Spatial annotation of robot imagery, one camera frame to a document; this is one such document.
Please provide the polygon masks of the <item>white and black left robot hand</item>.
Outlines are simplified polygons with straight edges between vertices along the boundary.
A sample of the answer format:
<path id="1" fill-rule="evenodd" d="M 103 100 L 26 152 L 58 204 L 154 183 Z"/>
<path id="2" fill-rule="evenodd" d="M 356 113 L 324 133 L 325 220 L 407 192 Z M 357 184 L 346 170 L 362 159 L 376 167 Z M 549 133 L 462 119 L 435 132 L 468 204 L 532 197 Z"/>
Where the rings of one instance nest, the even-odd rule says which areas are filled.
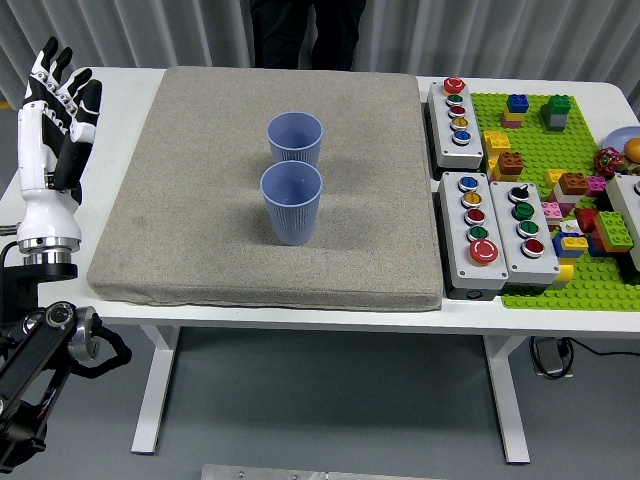
<path id="1" fill-rule="evenodd" d="M 102 83 L 89 68 L 63 80 L 72 50 L 51 37 L 36 56 L 18 112 L 18 174 L 26 213 L 18 242 L 62 245 L 81 241 L 74 214 L 81 204 L 80 179 L 89 160 L 100 114 Z"/>

